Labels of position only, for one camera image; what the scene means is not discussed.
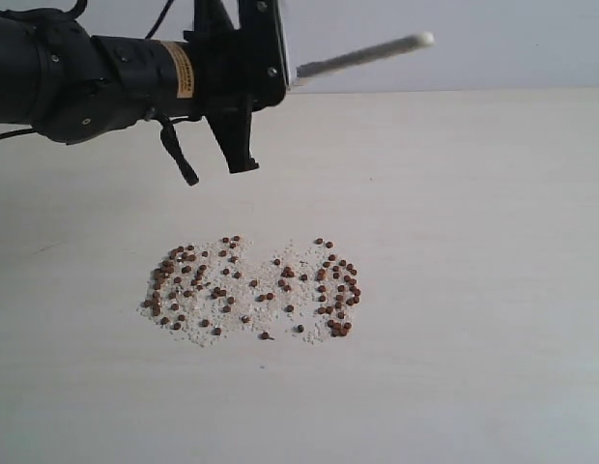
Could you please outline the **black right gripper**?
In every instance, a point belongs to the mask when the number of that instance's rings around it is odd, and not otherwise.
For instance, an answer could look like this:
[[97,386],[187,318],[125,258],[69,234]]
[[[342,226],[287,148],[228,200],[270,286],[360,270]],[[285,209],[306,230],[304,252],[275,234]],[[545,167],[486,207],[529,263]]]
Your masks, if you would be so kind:
[[205,116],[232,174],[255,170],[250,153],[252,115],[279,105],[282,95],[254,89],[239,26],[220,1],[196,1],[190,31],[184,32],[196,58],[196,104]]

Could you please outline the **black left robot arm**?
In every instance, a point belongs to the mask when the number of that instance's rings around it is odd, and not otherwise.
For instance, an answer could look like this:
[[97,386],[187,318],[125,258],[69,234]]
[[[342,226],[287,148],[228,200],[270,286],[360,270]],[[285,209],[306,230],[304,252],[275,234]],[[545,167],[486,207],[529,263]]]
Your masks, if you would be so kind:
[[72,145],[188,116],[196,70],[187,43],[91,36],[77,21],[86,7],[0,11],[0,124]]

